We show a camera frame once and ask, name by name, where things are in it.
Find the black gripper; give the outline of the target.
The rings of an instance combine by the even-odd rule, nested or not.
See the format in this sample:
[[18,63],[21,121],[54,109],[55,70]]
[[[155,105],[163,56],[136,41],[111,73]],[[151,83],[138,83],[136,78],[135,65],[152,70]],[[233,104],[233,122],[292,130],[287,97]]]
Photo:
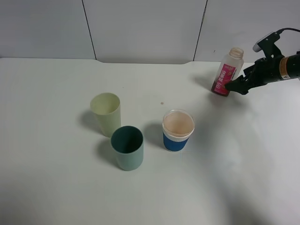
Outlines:
[[282,81],[279,64],[283,58],[283,55],[279,55],[272,59],[260,58],[256,60],[254,65],[243,70],[245,76],[240,75],[235,80],[228,82],[225,84],[225,88],[228,91],[246,95],[252,88]]

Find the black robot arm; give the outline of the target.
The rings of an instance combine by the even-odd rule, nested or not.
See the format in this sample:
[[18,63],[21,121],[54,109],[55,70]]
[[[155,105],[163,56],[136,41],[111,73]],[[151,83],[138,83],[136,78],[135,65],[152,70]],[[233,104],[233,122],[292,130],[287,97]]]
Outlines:
[[261,58],[254,65],[243,70],[235,80],[225,84],[228,91],[242,95],[248,94],[252,88],[264,86],[268,83],[280,82],[300,78],[300,54],[285,57],[279,55],[270,59]]

